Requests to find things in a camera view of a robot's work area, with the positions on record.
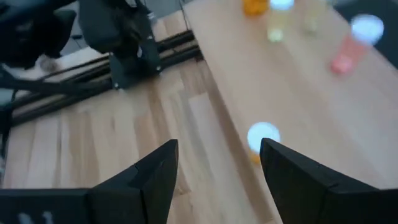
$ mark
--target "wooden floor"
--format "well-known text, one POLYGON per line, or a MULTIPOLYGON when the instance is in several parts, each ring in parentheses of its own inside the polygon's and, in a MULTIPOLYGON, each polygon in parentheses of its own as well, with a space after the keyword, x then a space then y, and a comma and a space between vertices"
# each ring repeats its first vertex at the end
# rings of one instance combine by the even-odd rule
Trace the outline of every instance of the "wooden floor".
MULTIPOLYGON (((159 21, 157 39, 184 31, 182 18, 159 21)), ((14 128, 3 187, 92 187, 172 138, 180 163, 168 223, 273 223, 205 61, 14 128)))

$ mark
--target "wooden table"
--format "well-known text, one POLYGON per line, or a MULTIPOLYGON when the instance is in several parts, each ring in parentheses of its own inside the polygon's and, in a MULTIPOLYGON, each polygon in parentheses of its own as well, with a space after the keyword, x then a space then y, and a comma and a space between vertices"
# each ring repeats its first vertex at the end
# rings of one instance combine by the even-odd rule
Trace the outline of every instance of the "wooden table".
MULTIPOLYGON (((186 29, 181 12, 154 26, 158 40, 186 29)), ((70 67, 100 56, 83 49, 60 63, 70 67)), ((92 187, 172 138, 180 163, 168 223, 271 222, 205 61, 185 62, 130 90, 112 90, 12 129, 3 187, 92 187)))
MULTIPOLYGON (((270 122, 282 144, 375 187, 398 187, 397 70, 372 49, 350 76, 332 74, 328 64, 348 24, 330 9, 318 34, 308 35, 304 2, 297 1, 278 44, 267 41, 266 15, 243 16, 240 0, 185 7, 246 154, 248 129, 270 122)), ((262 171, 254 169, 280 223, 262 171)))

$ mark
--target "light wood surface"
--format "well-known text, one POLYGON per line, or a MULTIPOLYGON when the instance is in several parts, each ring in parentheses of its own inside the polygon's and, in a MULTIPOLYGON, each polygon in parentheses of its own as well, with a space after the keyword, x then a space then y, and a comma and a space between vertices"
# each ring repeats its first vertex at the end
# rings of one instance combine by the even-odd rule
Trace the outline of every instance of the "light wood surface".
POLYGON ((248 129, 270 122, 282 144, 375 187, 398 187, 397 70, 372 49, 350 76, 332 74, 328 63, 348 24, 330 9, 318 34, 308 35, 297 2, 278 44, 267 41, 266 16, 245 18, 240 0, 185 6, 246 154, 248 129))
MULTIPOLYGON (((154 26, 159 40, 185 29, 181 12, 154 26)), ((168 223, 273 223, 205 61, 12 129, 3 187, 92 187, 171 138, 180 163, 168 223)))

